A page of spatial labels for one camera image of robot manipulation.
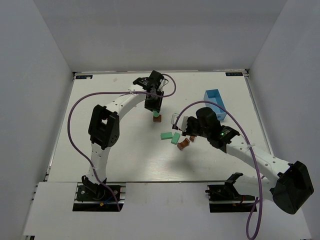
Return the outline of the green small block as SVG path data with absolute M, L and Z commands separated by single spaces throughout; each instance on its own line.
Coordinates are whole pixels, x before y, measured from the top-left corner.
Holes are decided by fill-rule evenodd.
M 153 111 L 153 116 L 154 116 L 154 117 L 157 118 L 159 115 L 160 115 L 160 114 L 159 114 L 157 111 Z

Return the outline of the brown cube block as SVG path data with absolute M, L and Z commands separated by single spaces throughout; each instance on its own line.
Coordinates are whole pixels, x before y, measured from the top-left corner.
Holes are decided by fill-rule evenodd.
M 162 122 L 162 115 L 159 116 L 153 116 L 153 122 L 155 123 L 161 123 Z

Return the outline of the blue plastic box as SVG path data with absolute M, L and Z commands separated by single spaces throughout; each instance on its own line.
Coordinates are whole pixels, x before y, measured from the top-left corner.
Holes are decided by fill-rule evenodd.
M 224 111 L 225 105 L 218 89 L 206 90 L 203 100 L 215 103 L 205 103 L 205 106 L 210 107 L 216 113 L 217 119 L 219 121 L 223 121 L 225 119 L 227 113 Z

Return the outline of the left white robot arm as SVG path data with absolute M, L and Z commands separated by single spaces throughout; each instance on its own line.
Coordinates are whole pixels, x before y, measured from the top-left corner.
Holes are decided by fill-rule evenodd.
M 82 184 L 90 190 L 97 199 L 105 195 L 106 167 L 111 147 L 120 137 L 121 119 L 137 104 L 144 102 L 144 107 L 159 113 L 162 105 L 165 77 L 153 70 L 148 77 L 139 77 L 133 81 L 127 94 L 121 93 L 118 98 L 106 105 L 96 105 L 93 108 L 88 133 L 91 142 L 90 167 L 81 178 Z

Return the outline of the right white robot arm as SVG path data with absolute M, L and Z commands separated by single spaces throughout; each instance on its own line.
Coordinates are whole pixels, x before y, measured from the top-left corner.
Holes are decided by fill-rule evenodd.
M 300 161 L 290 163 L 249 145 L 243 134 L 220 123 L 210 107 L 202 107 L 196 116 L 185 116 L 181 124 L 184 136 L 206 138 L 209 144 L 233 156 L 265 177 L 262 189 L 282 211 L 294 215 L 314 193 L 308 168 Z

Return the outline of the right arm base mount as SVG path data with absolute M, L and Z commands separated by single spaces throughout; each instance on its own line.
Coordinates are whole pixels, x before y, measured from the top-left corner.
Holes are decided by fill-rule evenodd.
M 249 213 L 252 208 L 254 212 L 257 211 L 254 196 L 241 195 L 225 184 L 208 185 L 205 193 L 210 213 Z

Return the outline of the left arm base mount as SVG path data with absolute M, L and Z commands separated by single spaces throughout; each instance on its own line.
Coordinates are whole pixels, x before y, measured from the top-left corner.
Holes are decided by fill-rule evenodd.
M 93 193 L 83 184 L 78 184 L 73 202 L 73 212 L 119 212 L 122 210 L 125 197 L 126 185 L 124 183 L 112 183 L 108 185 L 115 195 L 118 205 L 113 194 L 102 187 L 102 192 Z

